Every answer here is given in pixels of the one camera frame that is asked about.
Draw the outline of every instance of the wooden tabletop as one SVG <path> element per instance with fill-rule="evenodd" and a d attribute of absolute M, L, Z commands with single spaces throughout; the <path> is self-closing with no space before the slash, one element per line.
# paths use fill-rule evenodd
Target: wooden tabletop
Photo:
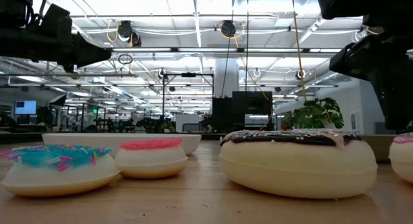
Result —
<path fill-rule="evenodd" d="M 0 151 L 14 147 L 0 145 Z M 217 141 L 203 141 L 178 177 L 123 179 L 82 195 L 26 199 L 0 188 L 0 223 L 413 223 L 413 186 L 380 165 L 366 194 L 292 199 L 237 185 L 222 173 Z M 10 163 L 0 159 L 0 180 Z"/>

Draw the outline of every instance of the metal frame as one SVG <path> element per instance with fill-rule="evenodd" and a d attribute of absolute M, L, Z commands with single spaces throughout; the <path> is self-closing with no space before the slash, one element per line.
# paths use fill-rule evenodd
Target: metal frame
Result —
<path fill-rule="evenodd" d="M 213 97 L 213 96 L 214 96 L 214 85 L 215 85 L 214 75 L 213 75 L 213 74 L 203 74 L 203 73 L 194 73 L 193 75 L 195 75 L 195 76 L 201 76 L 205 81 L 208 81 L 208 80 L 205 79 L 204 76 L 210 76 L 210 77 L 212 77 L 212 84 L 208 81 L 208 82 L 207 82 L 208 84 L 207 84 L 206 86 L 211 86 L 211 87 L 212 87 L 212 97 Z M 169 79 L 169 81 L 168 81 L 167 84 L 165 84 L 165 77 L 167 77 L 167 76 L 172 76 L 172 78 Z M 173 79 L 175 79 L 175 77 L 177 77 L 177 76 L 186 77 L 186 76 L 185 76 L 185 73 L 182 73 L 182 74 L 173 74 L 173 73 L 171 73 L 171 74 L 164 74 L 163 77 L 162 77 L 162 116 L 161 116 L 161 121 L 162 121 L 162 122 L 165 120 L 165 87 L 179 87 L 179 86 L 176 86 L 176 85 L 174 85 L 174 84 L 168 86 L 168 84 L 169 84 Z"/>

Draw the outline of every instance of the donut toy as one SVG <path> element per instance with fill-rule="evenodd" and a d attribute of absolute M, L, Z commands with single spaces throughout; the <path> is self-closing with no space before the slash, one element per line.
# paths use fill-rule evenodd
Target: donut toy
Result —
<path fill-rule="evenodd" d="M 119 173 L 101 147 L 44 145 L 13 148 L 0 157 L 13 161 L 1 182 L 16 195 L 64 196 L 94 190 L 111 182 Z"/>
<path fill-rule="evenodd" d="M 376 179 L 370 146 L 335 130 L 239 131 L 221 142 L 223 172 L 235 183 L 295 198 L 347 198 Z"/>
<path fill-rule="evenodd" d="M 115 164 L 127 178 L 157 179 L 175 176 L 186 167 L 180 138 L 152 139 L 122 143 Z"/>
<path fill-rule="evenodd" d="M 413 133 L 402 134 L 393 139 L 389 158 L 394 172 L 413 183 Z"/>

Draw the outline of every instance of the colorful sprinkles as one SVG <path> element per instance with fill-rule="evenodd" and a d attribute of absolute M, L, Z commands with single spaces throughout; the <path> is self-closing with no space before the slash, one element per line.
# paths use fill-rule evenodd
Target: colorful sprinkles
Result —
<path fill-rule="evenodd" d="M 342 143 L 346 145 L 352 140 L 362 140 L 361 137 L 339 130 L 328 129 L 305 129 L 305 130 L 292 130 L 292 131 L 256 131 L 256 130 L 241 130 L 233 132 L 224 137 L 221 142 L 221 146 L 227 141 L 234 143 L 242 143 L 247 141 L 269 141 L 275 142 L 293 142 L 308 145 L 324 145 L 324 146 L 337 146 L 332 137 L 328 136 L 342 136 Z"/>
<path fill-rule="evenodd" d="M 45 145 L 35 147 L 18 147 L 0 153 L 0 157 L 30 167 L 54 168 L 62 172 L 68 168 L 76 168 L 86 164 L 96 164 L 99 157 L 112 151 L 104 147 L 84 147 L 77 145 Z"/>

